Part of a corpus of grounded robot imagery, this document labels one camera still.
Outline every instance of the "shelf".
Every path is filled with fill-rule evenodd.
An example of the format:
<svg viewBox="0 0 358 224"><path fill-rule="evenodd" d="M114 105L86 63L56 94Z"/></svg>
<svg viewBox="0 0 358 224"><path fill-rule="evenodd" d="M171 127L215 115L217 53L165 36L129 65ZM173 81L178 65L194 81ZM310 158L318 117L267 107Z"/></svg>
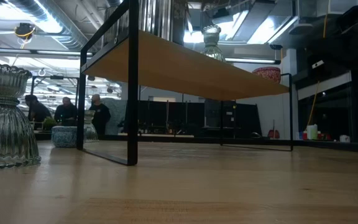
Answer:
<svg viewBox="0 0 358 224"><path fill-rule="evenodd" d="M81 72L128 81L128 39L106 45ZM288 87L139 31L139 84L214 100L288 93Z"/></svg>

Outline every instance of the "ceiling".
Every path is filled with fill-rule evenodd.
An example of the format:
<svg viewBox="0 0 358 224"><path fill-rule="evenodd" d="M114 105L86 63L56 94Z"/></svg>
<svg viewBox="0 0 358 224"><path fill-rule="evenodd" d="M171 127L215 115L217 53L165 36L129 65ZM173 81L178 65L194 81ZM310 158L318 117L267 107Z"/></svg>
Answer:
<svg viewBox="0 0 358 224"><path fill-rule="evenodd" d="M53 0L56 3L58 10L62 12L62 16L66 16L72 24L71 29L78 30L80 34L89 39L103 23L104 12L108 8L108 2L112 0ZM343 0L341 2L354 2L355 0ZM231 22L223 22L218 24L221 26L223 32L219 40L219 47L222 49L225 57L233 58L260 58L260 59L279 59L277 51L269 47L270 44L281 44L286 48L304 47L307 41L322 34L324 25L324 15L319 11L321 6L328 5L328 0L296 0L295 9L293 0L194 0L189 1L189 22L192 26L192 32L189 31L189 25L185 28L185 47L196 51L201 51L204 47L203 37L200 32L205 12L201 11L203 4L231 6L228 11L231 13ZM248 4L251 6L233 6L233 3ZM88 12L94 9L93 12L87 14L81 4L85 6ZM345 8L350 8L355 3L351 3ZM210 17L216 13L215 9L208 11ZM335 15L339 13L329 12L328 27L333 26ZM0 48L4 49L19 49L24 43L23 39L18 38L14 34L15 27L19 26L21 22L33 24L30 18L23 13L18 12L7 4L0 5ZM313 28L307 34L291 35L289 30L302 23L310 23ZM284 30L275 40L275 37L281 30ZM27 50L56 50L67 51L61 42L57 41L58 34L48 34L41 29L36 29L31 40L23 46ZM34 75L39 73L45 76L48 75L63 75L65 77L79 77L80 61L79 57L61 57L57 55L15 55L15 54L0 54L0 63L9 65L16 65L24 67L33 72ZM27 86L26 93L30 93L30 84ZM60 85L58 91L51 91L48 86ZM113 98L121 97L121 89L119 83L114 83L109 80L96 79L95 82L88 81L87 94L101 93ZM113 93L107 93L107 87L115 86ZM75 82L70 80L44 80L34 90L35 94L42 94L45 98L45 103L50 108L55 108L56 103L61 102L64 95L71 95L75 98Z"/></svg>

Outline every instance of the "ribbed glass vase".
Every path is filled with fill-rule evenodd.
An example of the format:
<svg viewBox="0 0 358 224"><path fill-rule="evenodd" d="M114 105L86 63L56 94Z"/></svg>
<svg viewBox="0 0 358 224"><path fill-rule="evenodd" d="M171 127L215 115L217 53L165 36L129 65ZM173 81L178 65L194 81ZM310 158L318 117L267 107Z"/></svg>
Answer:
<svg viewBox="0 0 358 224"><path fill-rule="evenodd" d="M0 65L0 168L41 160L29 120L17 107L31 76L22 68Z"/></svg>
<svg viewBox="0 0 358 224"><path fill-rule="evenodd" d="M96 128L94 128L92 124L94 111L85 111L85 117L84 117L84 136L85 136L85 142L97 142L98 139L98 133L96 132Z"/></svg>
<svg viewBox="0 0 358 224"><path fill-rule="evenodd" d="M202 33L204 35L205 48L201 53L211 58L215 58L216 60L226 62L221 49L218 47L221 28L216 25L207 26L203 28Z"/></svg>

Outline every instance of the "wooden tabletop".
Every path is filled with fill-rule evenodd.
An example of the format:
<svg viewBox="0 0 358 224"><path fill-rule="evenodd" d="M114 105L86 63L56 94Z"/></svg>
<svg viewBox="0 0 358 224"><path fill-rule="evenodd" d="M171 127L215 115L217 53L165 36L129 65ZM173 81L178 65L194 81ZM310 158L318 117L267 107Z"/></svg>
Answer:
<svg viewBox="0 0 358 224"><path fill-rule="evenodd" d="M97 60L85 73L128 82L128 40ZM139 84L214 100L288 93L288 88L155 35L139 31Z"/></svg>
<svg viewBox="0 0 358 224"><path fill-rule="evenodd" d="M124 155L126 142L86 144ZM38 166L0 169L0 223L358 223L358 153L139 143L126 167L39 142Z"/></svg>

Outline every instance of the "man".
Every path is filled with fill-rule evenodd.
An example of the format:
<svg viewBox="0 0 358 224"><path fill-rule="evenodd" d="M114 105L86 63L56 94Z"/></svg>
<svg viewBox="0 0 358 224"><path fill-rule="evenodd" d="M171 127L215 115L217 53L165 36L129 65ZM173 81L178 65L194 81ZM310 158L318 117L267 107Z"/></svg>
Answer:
<svg viewBox="0 0 358 224"><path fill-rule="evenodd" d="M110 120L109 108L100 102L99 94L92 96L92 106L89 110L93 110L94 116L92 124L96 129L98 135L104 135L106 130L106 123Z"/></svg>
<svg viewBox="0 0 358 224"><path fill-rule="evenodd" d="M25 103L31 105L30 121L43 122L46 117L52 117L46 106L38 102L38 98L34 95L26 95Z"/></svg>
<svg viewBox="0 0 358 224"><path fill-rule="evenodd" d="M56 108L55 121L62 125L74 126L77 116L77 107L71 103L69 97L63 97L63 104Z"/></svg>

